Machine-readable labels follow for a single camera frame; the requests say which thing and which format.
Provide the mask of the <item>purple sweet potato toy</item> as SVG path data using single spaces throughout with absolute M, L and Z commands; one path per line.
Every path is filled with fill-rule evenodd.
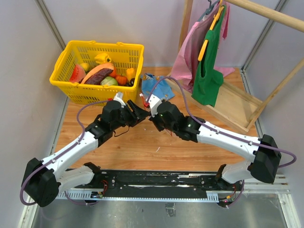
M 99 85 L 107 76 L 113 72 L 112 69 L 104 68 L 93 74 L 85 81 L 87 85 Z

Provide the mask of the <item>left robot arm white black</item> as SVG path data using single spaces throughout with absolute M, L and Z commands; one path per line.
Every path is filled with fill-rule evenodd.
M 91 124 L 84 127 L 80 123 L 82 132 L 70 144 L 42 160 L 33 158 L 27 163 L 19 193 L 20 201 L 26 206 L 30 205 L 23 198 L 23 194 L 27 193 L 33 199 L 32 205 L 45 207 L 58 194 L 70 188 L 83 184 L 98 187 L 102 176 L 96 166 L 89 164 L 69 171 L 67 169 L 109 140 L 118 128 L 134 127 L 150 114 L 131 100 L 105 101 L 101 114 Z

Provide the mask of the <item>blue patterned cloth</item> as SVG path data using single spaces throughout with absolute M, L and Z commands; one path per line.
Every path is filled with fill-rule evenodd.
M 148 98 L 150 95 L 152 89 L 156 85 L 157 82 L 159 82 L 163 76 L 155 76 L 153 74 L 144 74 L 141 75 L 142 79 L 142 94 L 145 99 Z M 173 93 L 171 87 L 168 85 L 168 83 L 165 80 L 162 80 L 156 88 L 152 92 L 153 95 L 157 96 L 159 99 L 166 99 L 170 100 L 172 99 L 175 94 Z

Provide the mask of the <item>small orange pumpkin toy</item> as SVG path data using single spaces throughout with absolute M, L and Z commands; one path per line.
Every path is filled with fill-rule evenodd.
M 120 85 L 120 86 L 124 86 L 128 83 L 127 77 L 122 76 L 122 75 L 116 75 L 115 79 L 116 79 L 118 85 Z

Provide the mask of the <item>orange bell pepper toy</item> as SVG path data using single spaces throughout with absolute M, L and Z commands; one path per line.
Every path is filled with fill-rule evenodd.
M 134 68 L 128 68 L 126 70 L 126 77 L 128 81 L 130 82 L 133 78 L 136 76 L 136 70 Z

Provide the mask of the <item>green cabbage toy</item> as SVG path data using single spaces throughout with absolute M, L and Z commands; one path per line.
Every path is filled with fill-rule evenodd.
M 118 86 L 118 82 L 115 78 L 111 76 L 107 76 L 105 79 L 103 79 L 100 83 L 101 86 Z

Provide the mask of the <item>orange fruit toy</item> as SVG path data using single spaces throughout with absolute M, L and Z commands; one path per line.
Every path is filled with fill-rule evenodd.
M 116 67 L 113 68 L 113 71 L 109 74 L 110 77 L 115 78 L 117 75 Z

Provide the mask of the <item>green shirt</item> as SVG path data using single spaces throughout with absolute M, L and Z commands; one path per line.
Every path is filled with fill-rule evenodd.
M 222 22 L 226 13 L 226 7 L 224 14 L 220 19 L 214 31 L 211 32 L 209 37 L 209 43 L 207 45 L 206 52 L 202 61 L 199 62 L 194 86 L 192 90 L 192 98 L 202 105 L 215 106 L 219 93 L 219 88 L 224 82 L 223 74 L 214 69 Z

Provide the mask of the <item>yellow plastic basket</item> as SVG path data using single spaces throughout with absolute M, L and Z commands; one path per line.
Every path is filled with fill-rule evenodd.
M 71 40 L 60 54 L 50 83 L 77 104 L 109 100 L 118 92 L 135 101 L 144 46 Z

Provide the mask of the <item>wooden clothes rack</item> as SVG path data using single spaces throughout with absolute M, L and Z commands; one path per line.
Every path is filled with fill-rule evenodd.
M 267 8 L 250 0 L 231 0 L 230 3 L 269 20 L 266 23 L 260 38 L 257 40 L 254 50 L 259 48 L 264 35 L 272 28 L 274 22 L 283 24 L 300 32 L 303 32 L 304 30 L 304 22 L 302 20 L 280 12 L 285 5 L 285 1 L 283 0 L 279 1 L 275 9 Z M 267 104 L 303 66 L 304 62 L 301 60 L 264 101 L 252 96 L 245 88 L 240 88 L 237 85 L 232 84 L 233 78 L 238 79 L 240 84 L 244 84 L 244 69 L 236 69 L 225 77 L 224 83 L 219 89 L 219 95 L 215 106 L 202 105 L 192 98 L 190 92 L 180 89 L 177 83 L 173 82 L 171 79 L 168 79 L 167 82 L 177 93 L 185 94 L 188 102 L 191 102 L 208 112 L 238 133 L 248 134 Z

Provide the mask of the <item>yellow bell pepper toy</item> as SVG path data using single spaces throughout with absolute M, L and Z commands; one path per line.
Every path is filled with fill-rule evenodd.
M 112 62 L 111 57 L 105 52 L 96 55 L 94 60 L 97 64 L 104 64 L 104 63 L 111 63 Z

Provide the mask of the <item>yellow lemon toy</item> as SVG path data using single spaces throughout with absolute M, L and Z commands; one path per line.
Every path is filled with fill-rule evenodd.
M 80 66 L 84 69 L 85 72 L 90 70 L 90 65 L 88 63 L 81 63 Z

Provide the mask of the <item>watermelon slice toy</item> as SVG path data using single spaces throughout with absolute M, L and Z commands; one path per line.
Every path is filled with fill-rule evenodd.
M 69 79 L 71 83 L 80 83 L 86 76 L 85 70 L 79 65 L 76 64 L 73 70 L 73 73 Z

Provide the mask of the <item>yellow hanger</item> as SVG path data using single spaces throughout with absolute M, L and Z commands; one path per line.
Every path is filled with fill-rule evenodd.
M 211 32 L 214 31 L 215 27 L 220 24 L 220 19 L 222 18 L 222 15 L 224 14 L 224 9 L 225 9 L 225 6 L 220 6 L 219 9 L 218 9 L 218 12 L 216 13 L 216 15 L 214 16 L 214 19 L 212 21 L 212 24 L 209 28 L 209 30 L 207 31 L 206 33 L 206 36 L 205 36 L 205 39 L 203 41 L 203 44 L 202 44 L 202 47 L 200 49 L 200 52 L 199 52 L 199 55 L 198 55 L 198 61 L 202 61 L 203 57 L 204 57 L 204 54 L 206 52 L 206 49 L 207 49 L 207 45 L 209 43 L 209 37 L 211 35 Z

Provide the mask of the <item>grey hanger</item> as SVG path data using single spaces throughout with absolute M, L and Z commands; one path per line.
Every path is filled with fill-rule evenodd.
M 203 12 L 203 14 L 199 17 L 197 22 L 201 22 L 204 20 L 206 16 L 208 16 L 214 9 L 215 6 L 219 4 L 220 0 L 208 0 L 209 6 L 206 8 L 206 10 Z

